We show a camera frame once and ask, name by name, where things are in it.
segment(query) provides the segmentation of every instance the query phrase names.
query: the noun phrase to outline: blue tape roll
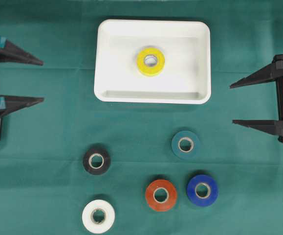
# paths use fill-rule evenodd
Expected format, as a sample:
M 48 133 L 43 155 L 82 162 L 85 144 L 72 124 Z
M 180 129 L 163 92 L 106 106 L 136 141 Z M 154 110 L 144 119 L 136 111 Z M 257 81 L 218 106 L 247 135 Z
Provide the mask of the blue tape roll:
M 203 184 L 208 188 L 208 193 L 203 198 L 196 193 L 196 188 L 199 184 Z M 187 195 L 192 203 L 199 207 L 207 207 L 216 201 L 218 197 L 218 186 L 212 177 L 208 175 L 197 175 L 189 181 Z
M 182 140 L 187 140 L 191 143 L 192 149 L 189 151 L 184 151 L 180 148 L 180 142 Z M 191 131 L 180 131 L 174 135 L 172 139 L 172 150 L 176 156 L 185 159 L 192 160 L 194 156 L 199 152 L 200 149 L 200 140 L 195 133 Z

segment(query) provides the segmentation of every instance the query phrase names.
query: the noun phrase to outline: white tape roll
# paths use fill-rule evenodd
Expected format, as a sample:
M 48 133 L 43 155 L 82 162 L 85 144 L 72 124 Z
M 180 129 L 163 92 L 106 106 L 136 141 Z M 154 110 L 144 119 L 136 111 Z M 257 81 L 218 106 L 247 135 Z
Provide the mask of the white tape roll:
M 104 219 L 101 222 L 96 222 L 93 218 L 93 213 L 97 210 L 101 210 L 104 213 Z M 115 220 L 115 211 L 109 202 L 94 200 L 85 206 L 82 219 L 85 228 L 89 232 L 101 234 L 112 227 Z

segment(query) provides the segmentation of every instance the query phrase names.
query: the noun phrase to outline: yellow tape roll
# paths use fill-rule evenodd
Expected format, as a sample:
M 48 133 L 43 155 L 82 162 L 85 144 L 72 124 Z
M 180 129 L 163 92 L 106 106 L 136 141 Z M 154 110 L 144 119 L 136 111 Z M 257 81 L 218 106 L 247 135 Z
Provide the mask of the yellow tape roll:
M 153 47 L 148 47 L 137 56 L 137 66 L 139 71 L 146 76 L 158 75 L 164 67 L 165 59 L 163 53 Z

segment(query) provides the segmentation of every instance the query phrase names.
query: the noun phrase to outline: green tablecloth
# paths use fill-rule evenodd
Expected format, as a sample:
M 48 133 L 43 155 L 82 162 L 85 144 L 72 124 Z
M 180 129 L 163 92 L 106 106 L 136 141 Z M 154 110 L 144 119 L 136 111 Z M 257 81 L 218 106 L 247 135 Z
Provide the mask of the green tablecloth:
M 208 24 L 211 99 L 204 105 L 99 101 L 97 28 L 109 18 Z M 0 0 L 0 35 L 44 60 L 43 67 L 0 64 L 0 94 L 45 97 L 3 120 L 0 235 L 88 234 L 81 213 L 96 198 L 116 211 L 107 234 L 283 234 L 283 144 L 231 123 L 277 119 L 275 84 L 228 88 L 283 53 L 283 1 Z M 183 129 L 201 140 L 193 162 L 170 147 Z M 82 165 L 94 143 L 103 143 L 112 159 L 101 176 Z M 219 188 L 217 201 L 202 209 L 186 196 L 198 170 Z M 177 188 L 168 212 L 151 210 L 145 200 L 146 186 L 158 177 Z

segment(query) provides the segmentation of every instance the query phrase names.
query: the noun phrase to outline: tape roll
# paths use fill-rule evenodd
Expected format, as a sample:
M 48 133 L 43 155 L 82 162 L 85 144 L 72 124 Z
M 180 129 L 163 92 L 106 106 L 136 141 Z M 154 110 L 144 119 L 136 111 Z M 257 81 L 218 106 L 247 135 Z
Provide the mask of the tape roll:
M 197 189 L 200 185 L 207 188 L 204 196 L 199 195 Z M 197 175 L 187 185 L 187 195 L 190 201 L 199 207 L 207 207 L 213 204 L 218 197 L 218 186 L 215 180 L 208 175 Z
M 164 68 L 164 64 L 165 58 L 159 49 L 148 47 L 137 55 L 137 66 L 143 75 L 158 75 Z
M 92 164 L 93 158 L 97 156 L 102 159 L 102 163 L 99 166 Z M 105 173 L 111 164 L 111 158 L 108 152 L 102 148 L 91 148 L 83 157 L 83 165 L 86 171 L 93 175 L 101 175 Z
M 98 210 L 104 213 L 104 218 L 100 222 L 95 221 L 93 217 L 93 214 Z M 94 200 L 85 206 L 82 220 L 85 228 L 89 232 L 102 234 L 112 227 L 115 221 L 115 211 L 109 202 L 104 200 Z
M 164 189 L 167 193 L 167 197 L 164 201 L 159 202 L 154 194 L 157 190 Z M 177 191 L 174 185 L 167 180 L 155 180 L 146 189 L 146 200 L 151 207 L 156 212 L 166 212 L 170 210 L 176 203 Z
M 190 147 L 188 149 L 181 148 L 181 142 L 188 141 Z M 192 160 L 199 152 L 200 140 L 195 133 L 191 131 L 180 131 L 174 135 L 172 139 L 172 150 L 174 154 L 185 160 Z

